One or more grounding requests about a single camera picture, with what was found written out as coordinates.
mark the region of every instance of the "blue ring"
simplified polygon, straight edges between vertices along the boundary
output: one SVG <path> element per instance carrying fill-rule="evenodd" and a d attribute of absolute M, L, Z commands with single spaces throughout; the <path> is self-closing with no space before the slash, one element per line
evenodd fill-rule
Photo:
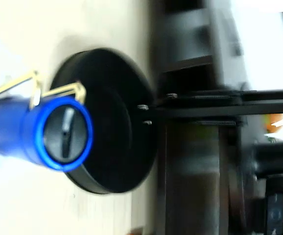
<path fill-rule="evenodd" d="M 52 159 L 46 151 L 43 135 L 44 135 L 44 126 L 46 124 L 46 120 L 48 116 L 52 113 L 54 109 L 62 105 L 71 105 L 75 107 L 78 111 L 81 112 L 83 117 L 85 118 L 87 124 L 87 131 L 88 131 L 88 140 L 86 143 L 86 147 L 83 150 L 82 154 L 72 163 L 69 164 L 60 164 Z M 87 156 L 89 155 L 90 149 L 93 144 L 93 123 L 92 119 L 87 111 L 87 109 L 77 102 L 76 100 L 70 97 L 59 97 L 54 98 L 45 104 L 40 111 L 40 115 L 37 120 L 37 125 L 34 128 L 34 144 L 37 150 L 37 153 L 41 159 L 41 161 L 49 168 L 59 171 L 71 171 L 80 166 Z"/>

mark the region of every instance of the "black metal rod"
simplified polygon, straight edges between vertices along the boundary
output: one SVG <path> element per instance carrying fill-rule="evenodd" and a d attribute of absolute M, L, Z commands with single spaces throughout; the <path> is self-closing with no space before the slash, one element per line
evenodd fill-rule
<path fill-rule="evenodd" d="M 280 100 L 283 99 L 283 90 L 275 91 L 244 91 L 241 92 L 243 101 Z"/>
<path fill-rule="evenodd" d="M 283 175 L 283 142 L 255 146 L 255 174 L 259 177 Z"/>
<path fill-rule="evenodd" d="M 163 119 L 173 118 L 208 118 L 208 117 L 229 117 L 239 115 L 257 114 L 283 114 L 282 103 L 244 104 L 222 107 L 207 108 L 160 108 L 154 107 L 144 112 L 147 117 Z"/>

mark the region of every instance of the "black round base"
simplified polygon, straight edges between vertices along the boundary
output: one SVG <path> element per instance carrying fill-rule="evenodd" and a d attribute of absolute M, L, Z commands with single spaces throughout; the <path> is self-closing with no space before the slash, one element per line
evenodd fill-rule
<path fill-rule="evenodd" d="M 56 74 L 51 88 L 79 80 L 86 88 L 87 107 L 94 125 L 94 142 L 85 162 L 66 175 L 93 193 L 132 190 L 148 175 L 156 155 L 157 124 L 146 124 L 138 105 L 153 103 L 145 79 L 108 49 L 73 55 Z"/>

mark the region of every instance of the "screw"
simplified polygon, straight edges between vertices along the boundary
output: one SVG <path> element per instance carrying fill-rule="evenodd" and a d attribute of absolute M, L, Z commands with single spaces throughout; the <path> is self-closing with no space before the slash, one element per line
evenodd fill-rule
<path fill-rule="evenodd" d="M 151 125 L 152 121 L 143 121 L 143 124 Z"/>
<path fill-rule="evenodd" d="M 137 108 L 141 109 L 141 110 L 148 110 L 149 109 L 148 105 L 145 105 L 145 104 L 137 105 Z"/>
<path fill-rule="evenodd" d="M 177 98 L 177 94 L 176 93 L 169 93 L 166 94 L 167 98 L 171 98 L 171 99 L 176 99 Z"/>

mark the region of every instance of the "orange object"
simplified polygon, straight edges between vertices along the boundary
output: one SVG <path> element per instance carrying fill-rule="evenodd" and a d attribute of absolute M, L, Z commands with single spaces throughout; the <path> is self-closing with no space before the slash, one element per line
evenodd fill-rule
<path fill-rule="evenodd" d="M 277 132 L 282 126 L 276 127 L 272 124 L 283 119 L 283 114 L 266 114 L 265 116 L 265 125 L 268 133 Z"/>

